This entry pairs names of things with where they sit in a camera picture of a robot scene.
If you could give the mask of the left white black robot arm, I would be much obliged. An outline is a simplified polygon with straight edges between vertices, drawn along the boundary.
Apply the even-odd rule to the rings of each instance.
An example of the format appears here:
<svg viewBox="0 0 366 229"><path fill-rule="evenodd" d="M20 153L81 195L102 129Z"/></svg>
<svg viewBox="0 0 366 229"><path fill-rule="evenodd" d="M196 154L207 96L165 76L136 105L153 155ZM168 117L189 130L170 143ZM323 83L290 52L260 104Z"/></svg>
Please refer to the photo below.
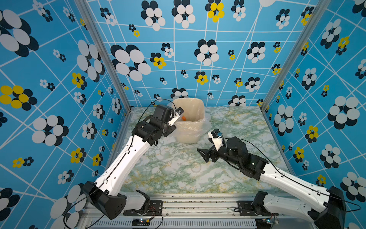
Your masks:
<svg viewBox="0 0 366 229"><path fill-rule="evenodd" d="M94 182L86 182L82 191L85 200L109 219L114 219L125 210L144 214L149 209L150 197L137 190L120 194L127 176L151 146L156 146L161 137L176 130L175 122L183 116L181 107L158 105L152 115L140 118L132 134L116 159Z"/></svg>

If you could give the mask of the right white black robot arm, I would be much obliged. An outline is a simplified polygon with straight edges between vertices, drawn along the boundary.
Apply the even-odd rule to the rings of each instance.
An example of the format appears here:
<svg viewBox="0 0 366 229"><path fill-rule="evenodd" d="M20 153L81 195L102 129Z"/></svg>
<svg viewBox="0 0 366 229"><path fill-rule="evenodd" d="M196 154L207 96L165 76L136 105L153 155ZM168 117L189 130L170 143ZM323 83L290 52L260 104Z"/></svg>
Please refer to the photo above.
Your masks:
<svg viewBox="0 0 366 229"><path fill-rule="evenodd" d="M222 159L248 178L268 183L291 195L278 197L259 191L250 210L257 216L289 215L313 223L318 229L343 229L347 209L343 191L332 186L313 185L276 167L267 156L248 152L248 141L237 138L210 137L209 149L197 149L204 161Z"/></svg>

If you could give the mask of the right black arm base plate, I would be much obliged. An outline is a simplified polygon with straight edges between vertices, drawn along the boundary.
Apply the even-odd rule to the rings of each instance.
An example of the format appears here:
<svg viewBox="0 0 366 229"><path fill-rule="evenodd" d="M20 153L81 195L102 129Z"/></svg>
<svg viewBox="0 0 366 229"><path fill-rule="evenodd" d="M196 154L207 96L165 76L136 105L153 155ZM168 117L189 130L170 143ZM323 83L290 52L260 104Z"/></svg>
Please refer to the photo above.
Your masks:
<svg viewBox="0 0 366 229"><path fill-rule="evenodd" d="M237 201L237 207L234 208L234 212L239 213L240 216L258 216L265 218L278 216L278 213L270 213L262 204L253 204L252 201Z"/></svg>

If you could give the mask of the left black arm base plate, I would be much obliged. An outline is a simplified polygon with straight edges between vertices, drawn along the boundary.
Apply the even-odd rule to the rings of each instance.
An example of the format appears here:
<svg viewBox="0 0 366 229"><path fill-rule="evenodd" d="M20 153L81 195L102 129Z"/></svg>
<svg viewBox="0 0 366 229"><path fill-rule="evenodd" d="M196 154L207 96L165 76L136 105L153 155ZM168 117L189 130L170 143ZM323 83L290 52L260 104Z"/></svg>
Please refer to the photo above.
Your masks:
<svg viewBox="0 0 366 229"><path fill-rule="evenodd" d="M124 216L161 216L163 201L150 200L149 204L142 207L142 210L125 210Z"/></svg>

